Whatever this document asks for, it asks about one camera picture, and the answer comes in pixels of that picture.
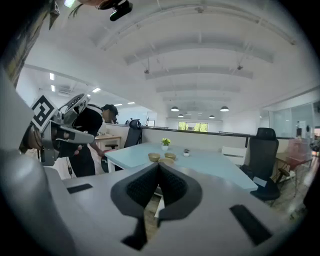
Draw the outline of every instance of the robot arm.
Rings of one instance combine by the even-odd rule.
[[[32,124],[41,134],[40,160],[44,166],[53,166],[57,158],[73,156],[79,145],[94,142],[95,137],[91,134],[73,129],[74,122],[89,101],[85,94],[80,94],[57,109],[42,95],[31,106],[34,111]],[[63,107],[66,107],[65,113],[61,111]]]

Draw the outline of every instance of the light blue table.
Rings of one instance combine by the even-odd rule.
[[[170,145],[168,151],[163,151],[160,143],[142,143],[107,152],[105,155],[108,158],[109,172],[114,172],[115,165],[123,169],[137,167],[151,163],[148,158],[149,153],[159,153],[164,158],[165,152],[176,155],[174,163],[178,166],[224,178],[249,192],[255,191],[258,188],[247,175],[220,152],[190,148],[190,156],[184,157],[184,147]]]

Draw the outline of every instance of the mesh chair back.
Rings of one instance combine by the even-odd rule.
[[[133,129],[132,127],[129,128],[128,136],[126,137],[126,141],[124,144],[125,148],[137,145],[139,143],[139,139],[142,133],[142,129]]]
[[[257,135],[250,139],[249,144],[249,167],[254,171],[254,176],[267,180],[271,177],[276,162],[279,146],[276,133],[271,128],[259,128]]]

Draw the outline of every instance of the chair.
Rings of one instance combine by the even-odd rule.
[[[266,181],[265,186],[257,184],[258,189],[252,191],[251,194],[262,201],[276,200],[280,197],[280,190],[270,178],[279,146],[275,131],[271,128],[258,128],[256,136],[250,139],[249,146],[250,163],[249,165],[241,166],[240,169],[252,180],[257,177]],[[282,172],[281,169],[279,171],[282,176],[287,176],[287,173]]]
[[[137,144],[140,144],[142,140],[142,129],[141,128],[129,128],[128,131],[128,136],[126,137],[125,143],[124,143],[124,148],[128,148]],[[106,147],[111,147],[109,150],[104,150],[103,152],[110,152],[114,151],[115,147],[118,147],[117,144],[108,144],[105,145]],[[109,168],[108,168],[108,158],[106,156],[101,158],[101,166],[104,172],[108,173]],[[116,171],[122,170],[119,166],[115,166]]]
[[[242,166],[245,163],[247,148],[222,147],[222,154],[225,155],[236,166]]]
[[[124,143],[124,148],[128,148],[134,145],[137,145],[139,142],[141,143],[141,137],[142,137],[142,129],[134,129],[132,127],[129,128],[128,136],[126,137],[126,141]],[[108,144],[105,145],[106,147],[110,147],[111,149],[115,149],[118,147],[117,144]]]

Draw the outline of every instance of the window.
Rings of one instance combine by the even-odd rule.
[[[208,132],[208,124],[199,122],[179,122],[178,130]]]

